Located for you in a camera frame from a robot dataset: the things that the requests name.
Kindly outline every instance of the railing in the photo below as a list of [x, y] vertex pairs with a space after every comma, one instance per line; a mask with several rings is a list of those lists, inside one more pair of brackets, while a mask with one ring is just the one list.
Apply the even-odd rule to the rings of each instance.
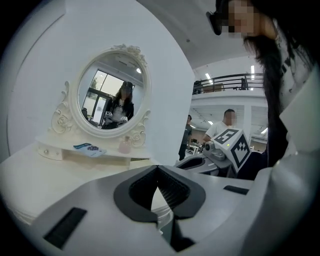
[[221, 92], [226, 89], [253, 90], [254, 88], [261, 89], [262, 87], [262, 73], [230, 74], [194, 82], [192, 94]]

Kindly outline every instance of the oval mirror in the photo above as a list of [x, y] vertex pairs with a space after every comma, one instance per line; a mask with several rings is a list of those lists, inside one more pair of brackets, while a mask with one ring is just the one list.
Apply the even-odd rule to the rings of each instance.
[[145, 94], [142, 69], [130, 56], [111, 53], [93, 62], [78, 89], [82, 116], [96, 129], [125, 126], [138, 112]]

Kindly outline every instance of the small perfume bottle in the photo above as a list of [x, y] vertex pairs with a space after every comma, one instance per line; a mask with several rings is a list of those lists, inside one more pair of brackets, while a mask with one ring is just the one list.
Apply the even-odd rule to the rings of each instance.
[[118, 151], [122, 154], [129, 154], [130, 153], [130, 151], [131, 151], [130, 136], [128, 136], [128, 135], [124, 136], [124, 141], [120, 142]]

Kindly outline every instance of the white vanity table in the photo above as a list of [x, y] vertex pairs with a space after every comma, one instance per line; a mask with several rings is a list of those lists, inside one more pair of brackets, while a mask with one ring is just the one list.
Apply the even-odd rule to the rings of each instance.
[[[101, 56], [110, 54], [125, 55], [138, 63], [144, 82], [144, 95], [139, 110], [128, 123], [103, 130], [92, 126], [82, 116], [78, 91], [87, 69]], [[97, 54], [88, 63], [78, 79], [65, 82], [66, 90], [62, 92], [65, 97], [53, 113], [48, 131], [0, 164], [4, 202], [25, 224], [30, 225], [46, 208], [86, 182], [154, 164], [145, 147], [145, 121], [150, 114], [151, 82], [147, 63], [139, 48], [124, 44], [114, 46]], [[124, 136], [130, 137], [129, 154], [118, 152]], [[106, 153], [95, 158], [85, 156], [73, 147], [83, 143], [91, 143], [106, 150]], [[157, 189], [152, 210], [166, 205]]]

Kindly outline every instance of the woman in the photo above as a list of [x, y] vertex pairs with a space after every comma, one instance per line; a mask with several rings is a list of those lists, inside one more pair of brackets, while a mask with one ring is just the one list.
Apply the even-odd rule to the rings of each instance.
[[106, 105], [106, 112], [112, 113], [112, 122], [106, 122], [102, 129], [109, 130], [117, 128], [122, 117], [128, 121], [134, 116], [134, 104], [132, 103], [133, 84], [124, 81], [115, 97], [110, 99]]
[[308, 34], [312, 19], [317, 16], [311, 13], [308, 1], [297, 5], [281, 0], [217, 0], [216, 10], [214, 14], [207, 13], [214, 32], [220, 35], [224, 25], [229, 32], [241, 33], [246, 48], [256, 54], [264, 67], [267, 147], [262, 154], [253, 152], [237, 176], [254, 180], [259, 170], [272, 167], [283, 156], [296, 151], [279, 115], [319, 60], [315, 40]]

